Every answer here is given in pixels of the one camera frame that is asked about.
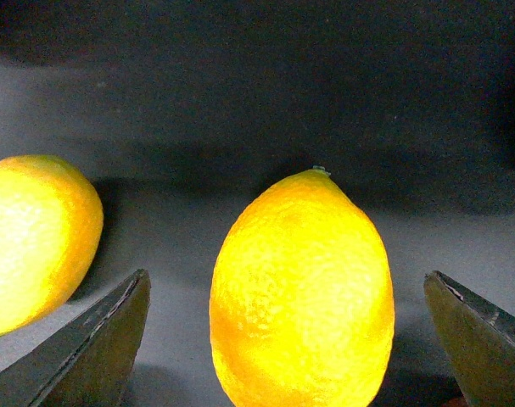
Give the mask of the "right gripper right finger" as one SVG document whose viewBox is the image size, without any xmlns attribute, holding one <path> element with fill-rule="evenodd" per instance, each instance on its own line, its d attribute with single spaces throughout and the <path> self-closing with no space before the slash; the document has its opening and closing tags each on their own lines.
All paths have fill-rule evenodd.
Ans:
<svg viewBox="0 0 515 407">
<path fill-rule="evenodd" d="M 515 406 L 515 317 L 439 271 L 423 288 L 467 404 Z"/>
</svg>

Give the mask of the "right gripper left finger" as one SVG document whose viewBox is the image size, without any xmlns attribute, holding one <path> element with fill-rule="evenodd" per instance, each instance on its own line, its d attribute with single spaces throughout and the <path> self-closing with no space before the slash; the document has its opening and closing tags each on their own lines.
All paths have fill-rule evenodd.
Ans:
<svg viewBox="0 0 515 407">
<path fill-rule="evenodd" d="M 117 406 L 140 347 L 150 277 L 137 270 L 0 372 L 0 406 Z"/>
</svg>

